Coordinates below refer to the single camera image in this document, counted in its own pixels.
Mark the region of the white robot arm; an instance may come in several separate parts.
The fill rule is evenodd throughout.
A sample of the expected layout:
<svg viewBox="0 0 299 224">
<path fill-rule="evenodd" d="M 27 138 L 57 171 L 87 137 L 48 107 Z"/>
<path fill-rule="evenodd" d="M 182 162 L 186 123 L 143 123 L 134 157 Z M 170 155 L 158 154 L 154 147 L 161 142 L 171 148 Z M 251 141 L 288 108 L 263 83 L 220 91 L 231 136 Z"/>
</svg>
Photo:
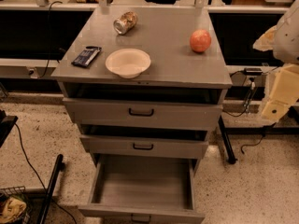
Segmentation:
<svg viewBox="0 0 299 224">
<path fill-rule="evenodd" d="M 254 42 L 253 48 L 272 50 L 283 62 L 261 111 L 264 119 L 279 121 L 299 99 L 299 0 Z"/>
</svg>

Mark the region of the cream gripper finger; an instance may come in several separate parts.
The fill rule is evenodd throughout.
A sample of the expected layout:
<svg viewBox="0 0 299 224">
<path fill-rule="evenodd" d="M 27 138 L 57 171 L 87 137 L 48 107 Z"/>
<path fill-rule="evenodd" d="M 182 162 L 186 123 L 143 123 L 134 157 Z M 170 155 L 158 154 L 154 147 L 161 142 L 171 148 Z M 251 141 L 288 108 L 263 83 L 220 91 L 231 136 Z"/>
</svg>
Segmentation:
<svg viewBox="0 0 299 224">
<path fill-rule="evenodd" d="M 272 50 L 274 46 L 274 36 L 277 27 L 269 28 L 263 35 L 261 35 L 253 44 L 253 48 L 259 51 Z"/>
<path fill-rule="evenodd" d="M 275 74 L 261 116 L 279 121 L 299 99 L 299 65 L 285 63 Z"/>
</svg>

